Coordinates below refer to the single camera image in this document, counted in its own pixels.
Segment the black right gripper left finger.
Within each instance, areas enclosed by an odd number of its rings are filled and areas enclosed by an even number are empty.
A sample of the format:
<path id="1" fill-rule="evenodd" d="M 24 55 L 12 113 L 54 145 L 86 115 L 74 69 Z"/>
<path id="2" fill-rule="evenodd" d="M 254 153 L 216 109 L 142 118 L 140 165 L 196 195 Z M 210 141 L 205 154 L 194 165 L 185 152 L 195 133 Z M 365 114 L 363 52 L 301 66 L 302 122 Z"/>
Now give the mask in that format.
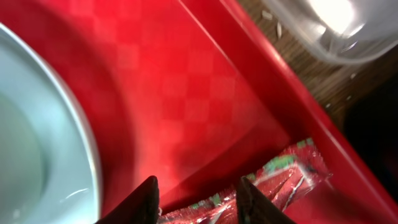
<path id="1" fill-rule="evenodd" d="M 152 175 L 96 224 L 156 224 L 159 218 L 159 184 Z"/>

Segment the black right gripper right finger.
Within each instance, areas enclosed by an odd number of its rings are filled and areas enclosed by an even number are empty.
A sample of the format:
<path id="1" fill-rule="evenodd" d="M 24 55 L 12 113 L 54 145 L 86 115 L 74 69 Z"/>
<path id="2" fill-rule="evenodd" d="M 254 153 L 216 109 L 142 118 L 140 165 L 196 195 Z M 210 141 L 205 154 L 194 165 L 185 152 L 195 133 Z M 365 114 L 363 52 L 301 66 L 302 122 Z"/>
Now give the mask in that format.
<path id="1" fill-rule="evenodd" d="M 236 185 L 239 224 L 295 224 L 246 177 Z"/>

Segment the red snack wrapper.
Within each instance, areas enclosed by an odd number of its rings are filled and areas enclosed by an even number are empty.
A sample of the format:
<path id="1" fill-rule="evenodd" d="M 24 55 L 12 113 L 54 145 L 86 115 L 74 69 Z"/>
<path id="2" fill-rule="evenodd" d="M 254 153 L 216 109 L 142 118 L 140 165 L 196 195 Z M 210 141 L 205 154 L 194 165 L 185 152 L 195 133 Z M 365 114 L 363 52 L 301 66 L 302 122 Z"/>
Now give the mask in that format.
<path id="1" fill-rule="evenodd" d="M 313 139 L 285 148 L 246 177 L 280 211 L 331 176 Z M 237 223 L 236 190 L 229 187 L 193 205 L 162 215 L 158 223 Z"/>

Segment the light blue plate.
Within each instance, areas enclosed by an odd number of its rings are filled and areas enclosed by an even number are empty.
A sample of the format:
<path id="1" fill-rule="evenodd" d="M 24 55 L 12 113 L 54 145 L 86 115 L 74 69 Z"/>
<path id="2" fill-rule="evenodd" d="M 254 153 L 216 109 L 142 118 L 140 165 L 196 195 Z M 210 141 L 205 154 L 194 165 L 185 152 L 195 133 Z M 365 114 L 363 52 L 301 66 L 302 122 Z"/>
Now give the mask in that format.
<path id="1" fill-rule="evenodd" d="M 1 222 L 95 223 L 101 203 L 98 150 L 79 102 L 1 26 Z"/>

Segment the clear plastic waste bin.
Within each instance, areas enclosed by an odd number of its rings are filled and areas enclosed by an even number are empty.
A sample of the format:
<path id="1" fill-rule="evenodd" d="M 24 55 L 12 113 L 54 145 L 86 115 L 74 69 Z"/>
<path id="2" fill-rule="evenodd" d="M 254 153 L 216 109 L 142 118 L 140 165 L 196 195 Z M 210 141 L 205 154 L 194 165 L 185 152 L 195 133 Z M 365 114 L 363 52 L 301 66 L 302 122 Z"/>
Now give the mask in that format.
<path id="1" fill-rule="evenodd" d="M 397 0 L 264 0 L 317 59 L 338 65 L 373 61 L 397 46 Z"/>

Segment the red plastic serving tray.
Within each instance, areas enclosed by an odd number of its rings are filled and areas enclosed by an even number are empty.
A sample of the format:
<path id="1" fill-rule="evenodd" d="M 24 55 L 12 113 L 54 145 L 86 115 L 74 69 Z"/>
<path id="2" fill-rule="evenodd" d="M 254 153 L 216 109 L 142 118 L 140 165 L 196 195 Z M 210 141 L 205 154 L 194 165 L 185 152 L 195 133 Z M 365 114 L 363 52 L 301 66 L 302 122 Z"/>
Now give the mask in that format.
<path id="1" fill-rule="evenodd" d="M 150 175 L 168 212 L 312 138 L 332 177 L 289 217 L 397 222 L 397 204 L 234 1 L 2 1 L 1 29 L 85 112 L 103 215 Z"/>

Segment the black plastic tray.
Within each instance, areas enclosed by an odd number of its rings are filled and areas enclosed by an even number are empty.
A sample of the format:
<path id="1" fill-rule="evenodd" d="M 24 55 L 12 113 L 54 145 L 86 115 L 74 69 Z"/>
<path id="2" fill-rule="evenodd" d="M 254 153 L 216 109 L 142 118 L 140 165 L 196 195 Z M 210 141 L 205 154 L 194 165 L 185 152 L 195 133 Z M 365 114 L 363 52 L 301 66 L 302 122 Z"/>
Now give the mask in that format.
<path id="1" fill-rule="evenodd" d="M 346 138 L 397 201 L 397 75 L 358 101 L 343 126 Z"/>

